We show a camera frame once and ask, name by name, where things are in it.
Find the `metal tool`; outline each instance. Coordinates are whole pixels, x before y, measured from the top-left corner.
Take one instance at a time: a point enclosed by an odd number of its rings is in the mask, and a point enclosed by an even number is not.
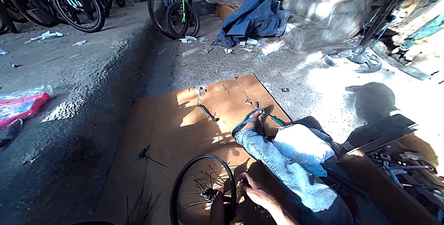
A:
[[[280,125],[280,126],[284,126],[284,122],[282,122],[281,120],[279,120],[277,117],[271,116],[271,115],[268,114],[268,113],[265,113],[265,114],[267,114],[269,117],[271,117],[271,119],[272,119],[273,121],[275,121],[278,125]]]
[[[387,169],[426,169],[434,170],[430,165],[406,165],[406,166],[387,166]]]
[[[218,120],[217,120],[217,119],[216,119],[216,118],[215,118],[215,117],[214,117],[209,111],[207,111],[207,110],[205,109],[205,107],[204,107],[202,104],[198,104],[197,107],[199,107],[200,109],[202,109],[203,112],[213,120],[213,122],[217,122],[217,121],[218,121]]]
[[[150,149],[150,145],[148,147],[145,147],[142,149],[142,151],[137,155],[137,159],[146,159],[148,161],[152,161],[153,163],[159,165],[160,167],[163,167],[164,169],[166,169],[167,167],[156,162],[155,160],[151,159],[148,155],[146,155],[147,151]]]

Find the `paper scrap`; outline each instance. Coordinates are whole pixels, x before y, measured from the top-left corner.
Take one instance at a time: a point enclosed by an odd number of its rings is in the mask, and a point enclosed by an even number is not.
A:
[[[84,44],[84,43],[86,43],[86,40],[78,41],[78,42],[76,42],[75,44],[73,44],[72,46],[74,46],[74,45],[81,46],[81,45]]]

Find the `foot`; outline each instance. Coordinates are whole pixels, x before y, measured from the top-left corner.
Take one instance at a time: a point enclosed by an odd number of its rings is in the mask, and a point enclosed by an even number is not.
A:
[[[246,128],[254,128],[256,125],[261,124],[262,119],[264,118],[264,114],[262,114],[262,111],[257,110],[253,114],[251,114],[248,118],[252,117],[258,117],[258,121],[256,123],[247,123],[240,131],[246,129]]]

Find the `blue tarp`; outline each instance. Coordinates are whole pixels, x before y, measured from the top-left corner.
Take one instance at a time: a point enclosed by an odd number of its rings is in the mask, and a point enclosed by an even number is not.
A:
[[[225,18],[214,44],[233,47],[248,37],[280,36],[289,17],[290,12],[280,10],[277,0],[245,0]]]

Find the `hand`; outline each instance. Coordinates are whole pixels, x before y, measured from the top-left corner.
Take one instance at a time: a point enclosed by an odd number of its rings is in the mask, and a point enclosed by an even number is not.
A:
[[[255,182],[247,172],[243,172],[239,177],[240,186],[247,196],[257,205],[270,210],[279,206],[279,203],[267,192],[265,192],[257,182]]]

